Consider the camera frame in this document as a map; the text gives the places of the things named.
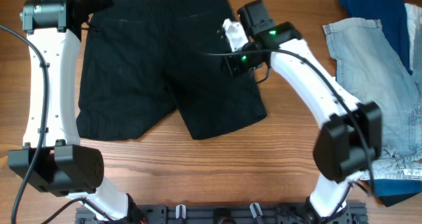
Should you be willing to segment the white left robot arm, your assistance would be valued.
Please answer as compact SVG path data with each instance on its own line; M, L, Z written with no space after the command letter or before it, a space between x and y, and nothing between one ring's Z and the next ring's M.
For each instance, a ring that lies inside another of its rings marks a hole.
M27 0L20 13L31 57L30 111L22 148L8 154L23 186L81 203L103 223L145 223L133 199L104 176L99 150L82 146L75 72L82 26L112 0Z

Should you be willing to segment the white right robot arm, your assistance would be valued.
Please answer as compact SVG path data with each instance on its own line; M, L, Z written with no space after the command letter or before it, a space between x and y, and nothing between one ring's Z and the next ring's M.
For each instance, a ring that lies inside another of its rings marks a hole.
M306 219L328 223L343 214L346 199L364 172L373 177L380 157L382 115L373 101L362 103L342 88L311 53L290 22L249 26L225 19L222 38L231 51L223 62L232 76L266 63L295 90L320 129L313 159L320 176L307 200Z

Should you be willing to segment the black shorts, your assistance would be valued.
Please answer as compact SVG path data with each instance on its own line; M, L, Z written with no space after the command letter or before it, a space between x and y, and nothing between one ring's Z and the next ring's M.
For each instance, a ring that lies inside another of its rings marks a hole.
M231 77L217 31L227 0L113 0L91 18L80 81L78 133L91 140L140 138L178 110L195 140L266 117L254 74Z

